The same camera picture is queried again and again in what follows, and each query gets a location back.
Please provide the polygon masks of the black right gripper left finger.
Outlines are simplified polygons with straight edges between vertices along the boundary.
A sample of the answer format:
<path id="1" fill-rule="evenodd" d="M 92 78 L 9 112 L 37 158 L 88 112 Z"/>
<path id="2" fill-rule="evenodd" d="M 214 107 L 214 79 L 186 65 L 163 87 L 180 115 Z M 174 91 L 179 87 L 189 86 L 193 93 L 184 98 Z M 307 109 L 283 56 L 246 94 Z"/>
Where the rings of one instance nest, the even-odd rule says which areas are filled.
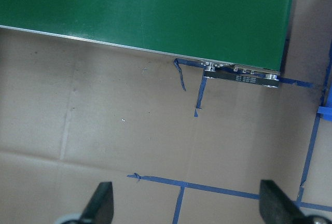
<path id="1" fill-rule="evenodd" d="M 78 223 L 112 223 L 114 195 L 111 181 L 101 182 L 83 210 Z"/>

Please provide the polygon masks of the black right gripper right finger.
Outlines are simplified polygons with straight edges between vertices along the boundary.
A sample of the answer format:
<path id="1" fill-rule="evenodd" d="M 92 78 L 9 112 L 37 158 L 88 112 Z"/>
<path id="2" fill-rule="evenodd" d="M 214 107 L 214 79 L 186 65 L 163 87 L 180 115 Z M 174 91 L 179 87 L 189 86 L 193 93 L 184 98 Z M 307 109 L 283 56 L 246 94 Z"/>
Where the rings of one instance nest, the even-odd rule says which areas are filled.
<path id="1" fill-rule="evenodd" d="M 305 215 L 272 180 L 261 180 L 259 213 L 264 223 L 305 223 Z"/>

